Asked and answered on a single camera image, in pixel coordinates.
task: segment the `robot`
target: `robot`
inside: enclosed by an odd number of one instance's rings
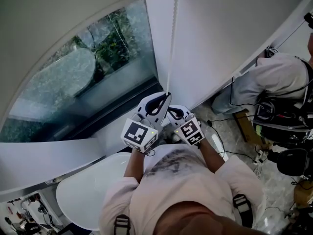
[[[165,92],[154,93],[139,103],[136,112],[125,122],[121,139],[129,147],[148,154],[163,130],[162,122],[167,116],[174,133],[189,146],[204,139],[204,134],[194,116],[185,106],[170,105],[172,95]]]

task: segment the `roller blind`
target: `roller blind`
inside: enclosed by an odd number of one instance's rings
[[[24,85],[71,37],[136,0],[0,0],[0,129]]]

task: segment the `window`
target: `window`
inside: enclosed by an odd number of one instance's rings
[[[0,142],[61,140],[155,83],[148,15],[140,0],[89,25],[47,60],[14,103]]]

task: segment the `tiled floor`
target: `tiled floor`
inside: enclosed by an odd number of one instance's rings
[[[193,110],[198,119],[202,121],[202,130],[209,142],[217,150],[222,151],[221,144],[216,144],[214,140],[217,139],[216,132],[214,129],[206,124],[209,120],[222,120],[227,117],[216,116],[210,109],[209,103],[205,102]],[[214,122],[213,127],[219,132],[221,139],[223,140],[225,150],[236,153],[244,153],[252,158],[256,157],[255,146],[246,143],[242,137],[242,134],[237,126],[236,121],[226,120],[222,122]],[[274,146],[274,151],[282,151],[283,148]],[[238,155],[248,166],[252,169],[256,169],[256,165],[253,161],[245,156]],[[294,186],[291,185],[292,178],[280,173],[277,170],[276,164],[265,160],[262,165],[262,172],[260,175],[260,180],[264,183],[265,193],[267,195],[267,207],[264,215],[257,224],[256,229],[263,231],[271,235],[280,234],[282,229],[288,224],[288,220],[285,219],[286,214],[290,212],[290,208],[293,205],[293,189]]]

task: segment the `person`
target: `person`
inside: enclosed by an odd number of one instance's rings
[[[124,177],[110,187],[99,218],[114,234],[117,216],[130,219],[130,235],[263,235],[242,226],[233,197],[251,203],[253,226],[263,215],[263,185],[237,156],[227,162],[206,139],[200,148],[164,144],[153,156],[132,151]]]
[[[309,38],[308,50],[311,55],[308,63],[313,67],[313,33]],[[217,115],[227,115],[248,109],[253,115],[261,93],[276,96],[297,90],[308,82],[308,70],[299,58],[285,53],[277,53],[271,58],[259,57],[256,67],[236,78],[232,86],[224,88],[214,99],[212,110]],[[280,98],[303,99],[304,94],[305,89],[302,89]]]

